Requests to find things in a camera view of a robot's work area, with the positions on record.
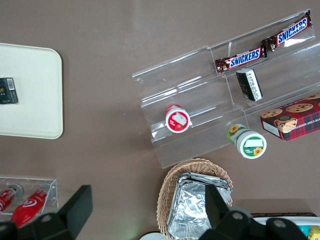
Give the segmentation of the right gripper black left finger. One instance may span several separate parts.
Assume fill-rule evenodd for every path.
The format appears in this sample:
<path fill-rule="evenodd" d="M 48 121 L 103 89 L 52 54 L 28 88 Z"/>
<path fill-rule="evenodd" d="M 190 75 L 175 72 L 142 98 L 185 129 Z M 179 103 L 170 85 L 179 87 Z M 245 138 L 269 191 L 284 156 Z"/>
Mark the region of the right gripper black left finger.
<path fill-rule="evenodd" d="M 10 221 L 0 223 L 2 240 L 75 240 L 93 211 L 90 185 L 82 185 L 58 212 L 39 216 L 17 228 Z"/>

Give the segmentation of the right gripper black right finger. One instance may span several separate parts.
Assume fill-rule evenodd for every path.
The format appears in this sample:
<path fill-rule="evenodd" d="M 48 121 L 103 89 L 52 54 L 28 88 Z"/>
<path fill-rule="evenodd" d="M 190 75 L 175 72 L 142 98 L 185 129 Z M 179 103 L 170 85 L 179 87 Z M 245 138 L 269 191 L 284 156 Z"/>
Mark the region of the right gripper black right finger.
<path fill-rule="evenodd" d="M 201 240 L 306 240 L 292 221 L 273 217 L 263 225 L 243 209 L 231 210 L 214 185 L 205 187 L 205 210 L 211 228 Z"/>

